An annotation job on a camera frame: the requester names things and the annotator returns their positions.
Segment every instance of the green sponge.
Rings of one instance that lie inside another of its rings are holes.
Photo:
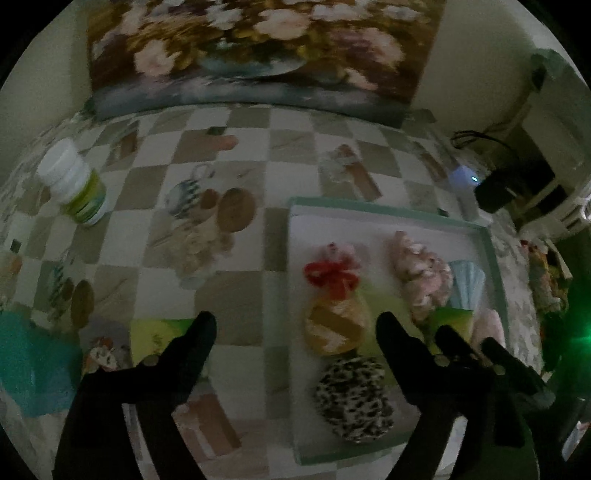
[[[449,325],[452,327],[467,343],[470,343],[472,336],[472,327],[474,312],[471,310],[452,309],[450,307],[443,307],[431,312],[428,320],[429,328],[429,351],[433,355],[441,353],[439,347],[435,344],[434,338],[437,329],[442,325]]]

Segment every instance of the leopard print scrunchie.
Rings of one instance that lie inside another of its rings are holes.
[[[351,442],[376,440],[394,426],[384,391],[384,369],[372,358],[340,359],[331,364],[316,387],[314,400],[333,432]]]

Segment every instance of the blue and white cup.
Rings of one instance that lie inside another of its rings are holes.
[[[189,211],[199,205],[202,193],[207,190],[207,181],[215,175],[211,164],[196,167],[191,178],[175,185],[166,195],[166,210],[176,218],[184,219]]]

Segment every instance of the teal cloth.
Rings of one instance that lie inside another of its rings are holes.
[[[469,260],[449,262],[453,273],[452,294],[447,306],[454,309],[477,311],[484,292],[486,275],[478,265]]]
[[[81,371],[77,344],[51,336],[16,313],[0,313],[0,382],[23,416],[68,409]]]

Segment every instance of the yellow pouch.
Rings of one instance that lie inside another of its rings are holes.
[[[378,290],[366,282],[361,283],[357,292],[363,297],[370,311],[369,325],[362,344],[357,348],[357,353],[361,356],[375,357],[384,366],[386,372],[384,383],[390,386],[398,385],[375,338],[375,323],[378,316],[383,312],[392,312],[407,334],[424,342],[423,334],[413,323],[410,310],[403,299]]]

